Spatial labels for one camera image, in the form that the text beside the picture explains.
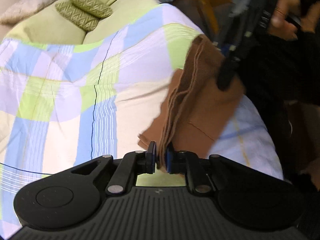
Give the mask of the person right hand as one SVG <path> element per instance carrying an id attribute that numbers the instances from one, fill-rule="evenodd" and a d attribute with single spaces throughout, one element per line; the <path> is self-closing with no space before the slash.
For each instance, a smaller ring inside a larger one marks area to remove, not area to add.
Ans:
<path id="1" fill-rule="evenodd" d="M 297 27 L 287 21 L 290 15 L 300 18 L 302 32 L 319 33 L 319 0 L 278 0 L 269 33 L 285 40 L 296 39 Z"/>

